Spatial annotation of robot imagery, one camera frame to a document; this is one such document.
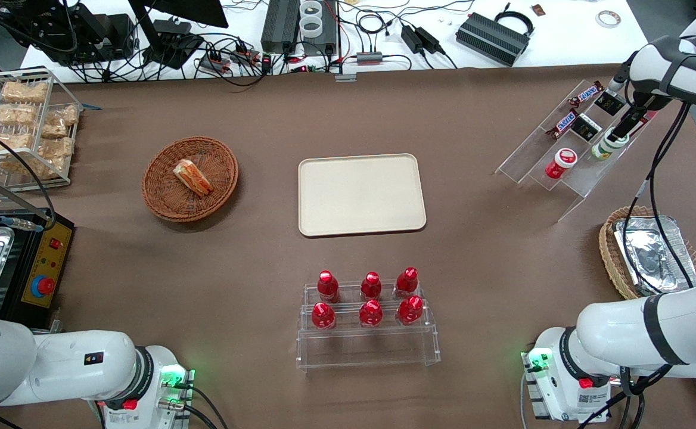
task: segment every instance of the yellow control panel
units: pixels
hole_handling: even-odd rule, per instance
[[[57,290],[62,264],[73,231],[57,223],[49,231],[44,231],[41,244],[35,254],[35,260],[22,291],[22,302],[48,309]]]

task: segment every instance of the round wicker basket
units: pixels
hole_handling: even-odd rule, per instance
[[[213,191],[200,196],[173,174],[179,160],[191,160]],[[239,177],[237,158],[217,139],[193,136],[180,139],[160,150],[147,166],[141,180],[141,195],[155,216],[171,222],[193,222],[219,209],[234,192]]]
[[[621,254],[616,237],[613,235],[613,222],[626,218],[626,213],[628,212],[628,207],[621,207],[614,211],[602,225],[602,228],[599,229],[599,254],[602,255],[607,275],[609,275],[613,285],[616,286],[618,293],[626,299],[637,299],[642,298],[642,296],[634,289],[634,284],[631,277],[629,277],[629,271],[626,269],[626,263],[623,260],[625,256]],[[647,207],[634,206],[632,216],[652,217],[653,210]],[[692,258],[696,272],[695,250],[689,244],[689,241],[685,240],[684,244],[686,249],[688,249],[689,256]]]

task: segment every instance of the foil container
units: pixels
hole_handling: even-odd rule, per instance
[[[692,284],[696,285],[695,266],[692,258],[689,257],[677,222],[667,216],[661,216],[660,219],[665,236],[669,239]],[[632,217],[626,228],[625,246],[623,244],[624,222],[625,219],[621,219],[613,223],[613,234],[637,292],[643,296],[651,296],[688,290],[688,282],[669,251],[669,247],[663,241],[655,218]],[[625,253],[631,256],[631,262]]]

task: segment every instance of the clear acrylic display stand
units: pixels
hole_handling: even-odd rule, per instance
[[[516,183],[522,183],[525,178],[530,177],[548,191],[552,191],[560,183],[572,190],[577,197],[563,216],[558,219],[558,222],[573,211],[575,207],[579,206],[580,203],[584,203],[584,200],[599,183],[599,180],[610,171],[610,168],[613,167],[618,158],[626,152],[636,141],[636,138],[642,134],[644,128],[647,127],[645,123],[634,136],[629,138],[629,143],[625,147],[613,152],[606,160],[597,160],[591,155],[591,147],[604,138],[605,132],[611,126],[618,124],[618,120],[626,112],[627,107],[623,106],[617,114],[610,115],[594,104],[594,101],[598,98],[598,95],[596,95],[585,101],[579,108],[575,108],[575,111],[579,112],[579,114],[587,115],[589,119],[602,128],[591,141],[585,141],[573,130],[567,130],[557,141],[546,135],[547,131],[554,128],[570,111],[571,106],[568,103],[568,99],[584,92],[591,85],[591,82],[584,80],[568,96],[563,98],[555,110],[536,127],[536,130],[495,171],[495,173],[504,173],[505,176]],[[574,150],[579,155],[579,161],[573,168],[563,173],[560,179],[551,179],[544,173],[544,167],[552,161],[557,151],[563,147]]]
[[[362,328],[359,324],[361,282],[340,285],[340,302],[330,304],[335,310],[337,326],[329,331],[320,331],[313,326],[310,313],[313,305],[320,301],[316,284],[304,286],[303,304],[298,323],[298,368],[304,371],[313,368],[340,366],[375,366],[394,363],[423,363],[430,366],[440,362],[438,330],[430,304],[425,299],[421,286],[416,294],[424,301],[424,313],[409,326],[395,321],[395,312],[400,303],[393,298],[395,280],[381,280],[380,295],[383,321],[375,328]]]

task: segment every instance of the brown tablecloth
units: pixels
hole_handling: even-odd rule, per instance
[[[493,171],[581,79],[606,82],[615,70],[373,73],[349,84],[303,74],[242,93],[219,80],[73,86],[103,110],[84,115],[73,184],[51,193],[78,228],[60,286],[66,328],[124,331],[170,348],[197,369],[198,387],[232,429],[519,427],[520,351],[543,329],[574,324],[585,305],[619,298],[596,234],[630,203],[677,106],[560,223],[571,195],[519,187]],[[147,211],[141,176],[158,150],[192,135],[228,144],[241,179],[216,215],[171,225]],[[300,161],[403,152],[419,160],[426,228],[299,233]],[[657,185],[659,209],[696,247],[691,119]],[[435,312],[441,363],[296,369],[305,282],[321,269],[348,281],[410,265]],[[643,428],[696,427],[694,380],[664,380],[647,399]],[[82,401],[0,413],[26,429],[98,426]],[[575,427],[527,413],[531,428]]]

